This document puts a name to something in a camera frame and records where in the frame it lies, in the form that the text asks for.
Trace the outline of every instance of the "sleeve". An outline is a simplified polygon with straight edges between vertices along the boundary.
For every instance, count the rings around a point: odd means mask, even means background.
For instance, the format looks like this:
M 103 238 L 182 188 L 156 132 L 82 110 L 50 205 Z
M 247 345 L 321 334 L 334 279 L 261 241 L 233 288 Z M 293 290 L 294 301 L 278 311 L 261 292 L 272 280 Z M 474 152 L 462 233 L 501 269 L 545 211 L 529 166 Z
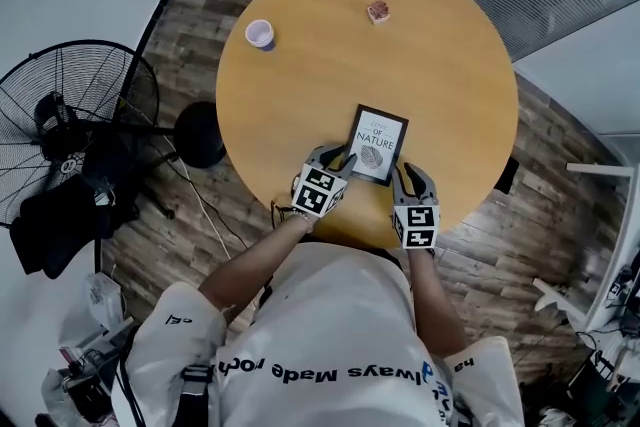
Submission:
M 209 363 L 225 340 L 222 313 L 186 283 L 171 285 L 135 335 L 126 369 L 147 427 L 166 425 L 177 408 L 180 373 Z M 131 406 L 114 381 L 111 403 L 122 427 L 135 427 Z
M 445 362 L 453 374 L 454 393 L 482 427 L 524 426 L 518 382 L 505 338 L 480 340 Z

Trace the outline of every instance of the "fan grille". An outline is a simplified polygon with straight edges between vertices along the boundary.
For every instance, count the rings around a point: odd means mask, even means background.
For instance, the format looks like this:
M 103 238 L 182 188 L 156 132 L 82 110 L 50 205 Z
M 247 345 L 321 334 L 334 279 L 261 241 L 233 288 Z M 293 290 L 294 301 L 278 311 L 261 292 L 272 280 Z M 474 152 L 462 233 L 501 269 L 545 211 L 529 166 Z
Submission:
M 122 45 L 72 41 L 30 55 L 0 80 L 0 222 L 18 216 L 23 200 L 82 172 L 83 152 L 47 160 L 36 115 L 47 95 L 60 95 L 78 119 L 155 124 L 158 87 L 151 67 Z M 132 150 L 132 141 L 125 141 Z

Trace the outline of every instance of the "small brown object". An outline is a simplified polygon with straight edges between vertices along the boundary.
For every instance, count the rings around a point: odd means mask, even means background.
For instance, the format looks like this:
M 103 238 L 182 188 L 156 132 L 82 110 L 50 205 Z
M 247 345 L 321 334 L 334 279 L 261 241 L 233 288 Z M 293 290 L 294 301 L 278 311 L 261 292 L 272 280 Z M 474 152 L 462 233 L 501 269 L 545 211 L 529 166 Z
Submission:
M 367 8 L 369 18 L 374 24 L 386 22 L 389 19 L 389 6 L 384 0 L 376 0 Z

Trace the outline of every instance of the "person's arm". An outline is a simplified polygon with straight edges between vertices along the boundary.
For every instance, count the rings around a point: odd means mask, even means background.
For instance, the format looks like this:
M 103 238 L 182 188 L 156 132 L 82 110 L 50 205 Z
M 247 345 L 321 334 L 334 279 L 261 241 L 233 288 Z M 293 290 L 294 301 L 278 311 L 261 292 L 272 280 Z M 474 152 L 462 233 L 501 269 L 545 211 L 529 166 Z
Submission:
M 436 264 L 424 249 L 409 249 L 409 268 L 418 337 L 431 354 L 444 358 L 462 351 L 462 321 L 447 297 Z
M 260 242 L 214 270 L 198 290 L 231 323 L 258 295 L 308 229 L 306 219 L 292 215 Z

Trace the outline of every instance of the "wrist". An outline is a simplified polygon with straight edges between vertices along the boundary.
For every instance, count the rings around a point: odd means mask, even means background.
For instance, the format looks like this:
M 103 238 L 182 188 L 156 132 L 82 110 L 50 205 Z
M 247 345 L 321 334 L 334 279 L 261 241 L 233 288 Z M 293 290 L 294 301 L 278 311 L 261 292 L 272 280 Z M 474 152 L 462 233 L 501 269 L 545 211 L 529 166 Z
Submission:
M 306 212 L 294 212 L 293 215 L 287 219 L 297 230 L 301 230 L 303 234 L 311 233 L 318 221 L 318 217 L 308 214 Z
M 420 258 L 420 259 L 426 258 L 430 262 L 435 262 L 434 253 L 432 253 L 432 251 L 427 250 L 427 249 L 421 249 L 421 248 L 407 249 L 407 255 L 409 256 L 409 259 L 412 259 L 412 258 Z

